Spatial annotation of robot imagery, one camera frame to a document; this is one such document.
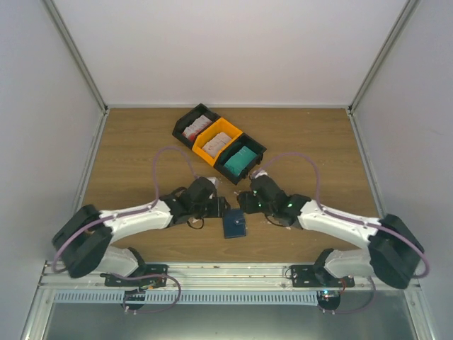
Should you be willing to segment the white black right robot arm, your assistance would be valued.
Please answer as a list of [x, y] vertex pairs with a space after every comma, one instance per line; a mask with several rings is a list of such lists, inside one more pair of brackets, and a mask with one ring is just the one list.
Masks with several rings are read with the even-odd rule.
[[323, 287], [348, 276], [372, 276], [392, 288], [405, 289], [424, 253], [399, 217], [388, 214], [376, 219], [330, 210], [305, 195], [287, 195], [267, 174], [253, 178], [251, 189], [237, 200], [246, 214], [262, 213], [278, 226], [328, 234], [356, 247], [321, 252], [312, 272]]

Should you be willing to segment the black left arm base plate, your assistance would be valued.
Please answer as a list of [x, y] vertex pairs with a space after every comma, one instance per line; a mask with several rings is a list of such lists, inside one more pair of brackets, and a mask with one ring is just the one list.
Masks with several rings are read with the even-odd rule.
[[132, 274], [127, 279], [114, 276], [111, 273], [102, 273], [107, 287], [131, 287], [139, 289], [161, 288], [166, 286], [166, 278], [163, 275], [168, 273], [166, 264], [147, 264], [143, 273]]

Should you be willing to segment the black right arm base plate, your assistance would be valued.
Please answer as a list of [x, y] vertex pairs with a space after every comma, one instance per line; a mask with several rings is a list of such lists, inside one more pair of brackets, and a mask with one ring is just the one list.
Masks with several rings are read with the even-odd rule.
[[293, 288], [351, 288], [355, 286], [353, 278], [336, 278], [326, 269], [307, 264], [291, 265], [285, 274]]

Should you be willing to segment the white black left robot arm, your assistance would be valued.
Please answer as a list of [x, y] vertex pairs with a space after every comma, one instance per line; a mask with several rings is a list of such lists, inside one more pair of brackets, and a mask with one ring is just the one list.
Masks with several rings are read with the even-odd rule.
[[121, 210], [83, 206], [52, 238], [56, 250], [52, 270], [58, 272], [61, 261], [71, 278], [98, 271], [122, 277], [128, 285], [140, 285], [146, 277], [144, 259], [132, 247], [121, 249], [114, 243], [149, 230], [223, 217], [230, 205], [217, 194], [217, 184], [215, 177], [198, 177], [188, 187]]

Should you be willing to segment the blue card holder wallet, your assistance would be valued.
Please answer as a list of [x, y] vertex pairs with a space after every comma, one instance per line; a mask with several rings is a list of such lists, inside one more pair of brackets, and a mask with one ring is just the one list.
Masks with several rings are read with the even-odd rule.
[[246, 219], [241, 209], [230, 209], [222, 218], [225, 239], [246, 236]]

